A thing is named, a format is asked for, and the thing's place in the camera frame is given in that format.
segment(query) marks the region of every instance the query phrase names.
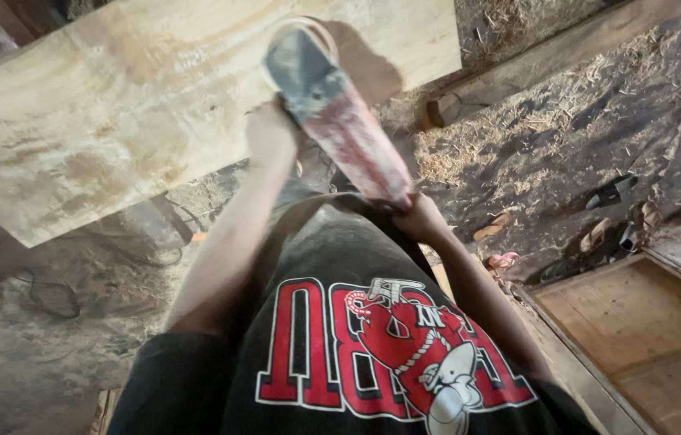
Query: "black t-shirt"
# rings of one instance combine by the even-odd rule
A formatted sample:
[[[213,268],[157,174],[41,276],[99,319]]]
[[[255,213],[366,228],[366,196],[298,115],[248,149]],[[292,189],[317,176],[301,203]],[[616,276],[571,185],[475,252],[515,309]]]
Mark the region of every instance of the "black t-shirt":
[[[565,392],[515,369],[418,246],[354,195],[281,216],[246,298],[255,308],[230,342],[145,344],[109,433],[596,433]]]

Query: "dirt floor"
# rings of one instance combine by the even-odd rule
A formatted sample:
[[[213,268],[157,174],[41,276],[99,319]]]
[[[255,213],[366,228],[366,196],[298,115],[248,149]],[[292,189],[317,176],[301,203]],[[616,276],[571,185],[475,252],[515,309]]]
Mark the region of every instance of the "dirt floor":
[[[99,3],[78,2],[70,17]],[[457,0],[464,69],[375,108],[416,185],[435,198],[467,248],[484,259],[521,255],[506,274],[511,280],[538,284],[550,263],[579,258],[576,244],[591,225],[603,217],[616,224],[637,219],[647,199],[660,204],[668,227],[681,224],[681,18],[463,122],[422,130],[423,103],[441,86],[607,6]],[[318,148],[300,160],[310,186],[333,189],[333,165]],[[213,226],[245,167],[229,166],[169,193],[193,231]],[[640,175],[631,195],[584,211],[589,193],[629,170]],[[513,215],[509,228],[473,242],[473,233],[503,211]],[[86,432],[98,392],[122,386],[136,350],[159,331],[197,244],[181,258],[176,250],[134,253],[132,236],[94,226],[26,250],[0,229],[0,433]],[[32,290],[26,270],[59,286]],[[33,302],[39,297],[71,317],[75,305],[64,285],[74,289],[76,317]]]

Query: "hand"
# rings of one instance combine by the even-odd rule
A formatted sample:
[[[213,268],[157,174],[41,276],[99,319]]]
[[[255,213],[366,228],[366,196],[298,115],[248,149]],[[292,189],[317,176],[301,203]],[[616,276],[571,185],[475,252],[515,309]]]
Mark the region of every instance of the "hand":
[[[410,195],[413,207],[404,216],[394,216],[393,224],[418,243],[435,244],[453,235],[432,198],[423,193]]]
[[[247,113],[245,122],[250,167],[285,169],[295,163],[300,130],[284,112],[278,94]]]

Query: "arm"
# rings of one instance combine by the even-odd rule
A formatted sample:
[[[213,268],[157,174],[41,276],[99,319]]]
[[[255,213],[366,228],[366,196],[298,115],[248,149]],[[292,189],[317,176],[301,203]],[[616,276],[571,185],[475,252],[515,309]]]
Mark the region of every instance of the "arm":
[[[531,377],[551,381],[547,361],[490,274],[451,232],[431,198],[418,193],[412,200],[412,210],[393,222],[414,241],[432,246],[439,254],[456,305]]]
[[[276,102],[246,118],[252,152],[249,170],[187,272],[166,321],[166,330],[203,331],[227,336],[230,314],[240,302],[277,195],[297,154],[296,130]]]

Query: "printed graphic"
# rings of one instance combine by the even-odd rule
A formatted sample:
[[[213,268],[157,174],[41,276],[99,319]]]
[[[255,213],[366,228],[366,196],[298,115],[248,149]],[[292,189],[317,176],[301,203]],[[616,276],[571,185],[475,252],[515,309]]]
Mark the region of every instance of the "printed graphic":
[[[424,288],[380,278],[327,291],[313,279],[283,282],[255,399],[425,420],[432,435],[465,433],[473,413],[537,399],[476,324]]]

